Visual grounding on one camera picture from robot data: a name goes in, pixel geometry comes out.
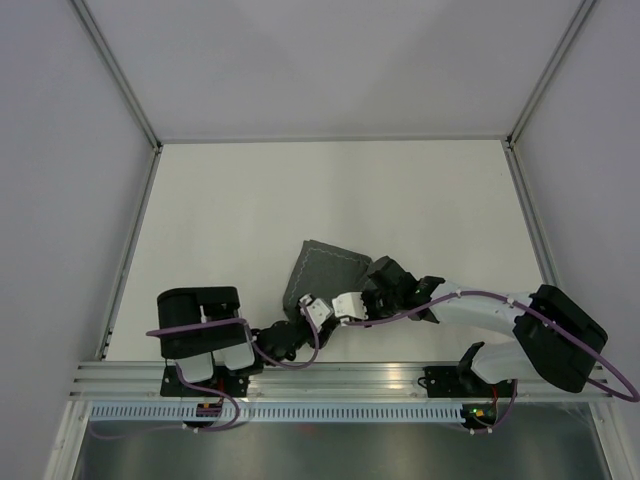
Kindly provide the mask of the grey cloth napkin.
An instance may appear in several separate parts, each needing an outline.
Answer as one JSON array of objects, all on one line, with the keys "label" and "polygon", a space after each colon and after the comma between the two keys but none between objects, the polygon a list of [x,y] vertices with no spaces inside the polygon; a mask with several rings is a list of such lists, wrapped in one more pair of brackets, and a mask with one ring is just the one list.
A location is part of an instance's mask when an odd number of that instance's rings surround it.
[{"label": "grey cloth napkin", "polygon": [[298,301],[305,294],[329,302],[341,293],[362,290],[371,263],[367,255],[305,240],[283,294],[286,318],[296,319]]}]

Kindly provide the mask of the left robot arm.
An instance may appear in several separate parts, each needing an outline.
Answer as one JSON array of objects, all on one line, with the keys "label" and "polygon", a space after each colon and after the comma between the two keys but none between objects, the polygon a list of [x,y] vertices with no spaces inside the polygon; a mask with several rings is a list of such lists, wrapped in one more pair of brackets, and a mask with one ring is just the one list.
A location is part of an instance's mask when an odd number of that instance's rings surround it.
[{"label": "left robot arm", "polygon": [[174,362],[198,396],[216,389],[218,369],[247,377],[266,366],[306,368],[340,325],[324,300],[305,295],[290,318],[253,328],[241,317],[238,291],[230,286],[170,289],[156,305],[158,328],[147,335],[160,341],[161,357]]}]

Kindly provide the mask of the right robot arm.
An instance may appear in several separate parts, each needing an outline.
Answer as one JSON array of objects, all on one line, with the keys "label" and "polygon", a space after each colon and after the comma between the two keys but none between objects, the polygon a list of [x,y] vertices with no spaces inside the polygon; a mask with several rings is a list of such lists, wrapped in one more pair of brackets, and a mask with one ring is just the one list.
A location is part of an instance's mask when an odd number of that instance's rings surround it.
[{"label": "right robot arm", "polygon": [[371,264],[362,301],[370,321],[405,313],[413,321],[457,325],[506,336],[500,344],[472,344],[456,371],[459,388],[478,395],[504,380],[540,378],[581,392],[602,352],[605,330],[559,288],[530,294],[480,293],[441,277],[416,279],[388,256]]}]

